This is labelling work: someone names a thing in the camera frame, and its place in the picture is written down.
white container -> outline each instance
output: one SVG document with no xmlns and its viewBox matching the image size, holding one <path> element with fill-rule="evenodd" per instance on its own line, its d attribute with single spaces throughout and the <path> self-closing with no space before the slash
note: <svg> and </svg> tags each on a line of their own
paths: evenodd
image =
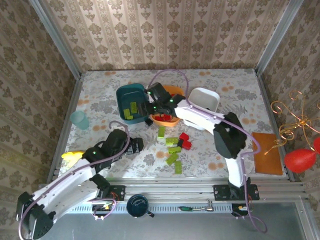
<svg viewBox="0 0 320 240">
<path fill-rule="evenodd" d="M 209 109 L 211 112 L 216 112 L 220 102 L 220 96 L 215 91 L 210 91 L 202 87 L 196 87 L 191 91 L 188 100 L 200 109 Z M 183 120 L 183 122 L 185 125 L 196 128 L 198 130 L 205 130 L 203 127 L 198 126 L 188 120 Z"/>
</svg>

green block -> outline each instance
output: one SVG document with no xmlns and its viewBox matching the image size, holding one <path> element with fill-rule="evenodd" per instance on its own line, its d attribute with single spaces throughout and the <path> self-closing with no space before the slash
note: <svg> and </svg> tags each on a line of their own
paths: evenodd
<svg viewBox="0 0 320 240">
<path fill-rule="evenodd" d="M 130 103 L 130 109 L 131 109 L 131 113 L 132 114 L 138 113 L 138 111 L 137 111 L 137 103 L 135 101 Z"/>
<path fill-rule="evenodd" d="M 175 172 L 175 174 L 182 174 L 182 162 L 181 161 L 174 162 L 174 172 Z"/>
<path fill-rule="evenodd" d="M 129 108 L 124 109 L 124 110 L 123 110 L 123 113 L 124 113 L 124 118 L 125 118 L 125 119 L 128 119 L 128 117 L 130 116 L 130 110 L 129 110 Z"/>
<path fill-rule="evenodd" d="M 174 144 L 177 144 L 179 142 L 179 138 L 178 137 L 167 137 L 165 139 L 165 145 L 167 146 L 171 146 Z"/>
<path fill-rule="evenodd" d="M 158 138 L 163 139 L 165 137 L 166 128 L 164 126 L 159 127 Z"/>
<path fill-rule="evenodd" d="M 174 154 L 170 155 L 167 158 L 167 160 L 165 160 L 165 161 L 169 166 L 171 166 L 178 159 L 178 157 L 179 157 L 179 155 L 174 153 Z"/>
<path fill-rule="evenodd" d="M 177 154 L 181 153 L 181 147 L 175 146 L 175 147 L 169 147 L 169 154 Z"/>
</svg>

orange cutting board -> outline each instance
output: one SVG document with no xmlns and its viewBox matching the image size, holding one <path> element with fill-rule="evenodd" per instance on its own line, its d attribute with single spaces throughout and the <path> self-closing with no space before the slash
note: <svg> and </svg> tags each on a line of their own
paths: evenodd
<svg viewBox="0 0 320 240">
<path fill-rule="evenodd" d="M 268 154 L 265 152 L 275 145 L 277 139 L 275 134 L 253 132 L 252 136 L 261 146 L 261 151 L 254 155 L 255 172 L 259 174 L 282 175 L 282 164 L 278 148 L 273 148 Z M 253 150 L 257 150 L 257 145 L 253 142 Z"/>
</svg>

floor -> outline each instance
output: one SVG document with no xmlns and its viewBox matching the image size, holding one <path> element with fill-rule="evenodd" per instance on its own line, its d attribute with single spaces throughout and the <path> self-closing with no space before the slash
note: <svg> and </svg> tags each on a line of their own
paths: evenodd
<svg viewBox="0 0 320 240">
<path fill-rule="evenodd" d="M 256 204 L 254 215 L 268 233 L 254 230 L 249 219 L 229 214 L 157 214 L 133 218 L 113 214 L 104 221 L 90 214 L 66 214 L 42 240 L 305 240 L 294 204 Z"/>
</svg>

glass cup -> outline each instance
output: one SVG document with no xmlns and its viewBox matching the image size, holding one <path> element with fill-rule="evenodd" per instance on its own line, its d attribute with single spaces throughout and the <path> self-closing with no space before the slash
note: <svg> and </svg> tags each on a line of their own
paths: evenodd
<svg viewBox="0 0 320 240">
<path fill-rule="evenodd" d="M 83 111 L 73 112 L 70 116 L 70 121 L 81 130 L 86 130 L 89 127 L 89 120 Z"/>
</svg>

